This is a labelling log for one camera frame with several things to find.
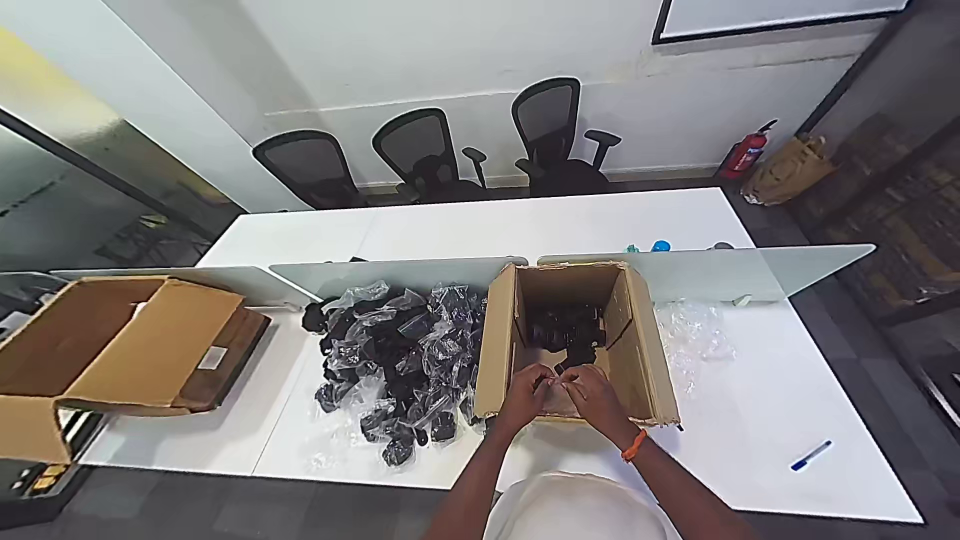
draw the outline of office chair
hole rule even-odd
[[[253,157],[294,195],[317,210],[366,207],[340,143],[331,134],[296,130],[253,147]]]
[[[480,185],[461,180],[450,126],[440,109],[411,110],[387,122],[373,135],[373,150],[403,180],[396,189],[407,199],[453,203],[488,198],[480,164],[487,156],[475,148],[464,148]]]
[[[527,150],[527,158],[517,160],[516,166],[530,178],[531,197],[587,195],[606,190],[609,181],[600,172],[600,165],[607,150],[621,139],[607,132],[587,130],[584,136],[599,145],[593,164],[571,160],[579,104],[580,81],[573,77],[540,81],[514,100],[514,123]]]

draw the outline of white desk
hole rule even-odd
[[[658,239],[675,250],[704,249],[717,241],[753,246],[723,193],[707,188],[250,215],[230,227],[202,264],[266,268],[354,255],[371,260],[516,255],[535,262],[543,255],[617,252],[629,244],[648,249]],[[730,308],[725,317],[737,359],[703,369],[694,394],[678,396],[685,431],[655,430],[657,441],[734,508],[919,523],[919,513],[793,307],[782,302]],[[309,413],[322,381],[322,360],[315,338],[296,322],[291,315],[276,320],[287,337],[278,333],[265,344],[221,409],[196,418],[121,419],[83,462],[452,485],[479,443],[471,432],[443,449],[417,449],[417,461],[401,473],[385,472],[373,451],[359,451],[335,469],[309,463],[330,443],[320,432],[324,419]],[[205,416],[219,420],[205,422]],[[800,473],[790,471],[795,458],[826,438],[834,442],[827,453]],[[592,430],[540,425],[510,449],[498,488],[550,469],[591,472],[643,489],[636,473]]]

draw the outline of blue pen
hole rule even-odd
[[[814,457],[822,454],[822,453],[823,453],[827,448],[829,448],[830,445],[832,445],[832,444],[833,444],[833,441],[827,439],[826,441],[823,442],[823,444],[821,444],[821,445],[818,446],[817,448],[815,448],[815,449],[813,449],[812,451],[810,451],[809,454],[807,454],[807,455],[805,455],[804,457],[800,458],[800,460],[797,461],[796,463],[794,463],[793,465],[790,465],[790,468],[791,468],[792,470],[794,470],[794,471],[799,471],[799,470],[803,469],[803,467],[806,467],[806,465],[807,465],[810,461],[812,461]]]

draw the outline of red fire extinguisher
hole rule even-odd
[[[717,169],[717,176],[727,179],[736,179],[754,164],[760,154],[763,154],[763,147],[767,144],[766,133],[777,123],[777,118],[767,122],[755,134],[749,134],[743,137],[743,140],[733,145],[723,160],[723,164]]]

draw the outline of whiteboard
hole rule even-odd
[[[663,0],[653,43],[735,36],[900,12],[908,0]]]

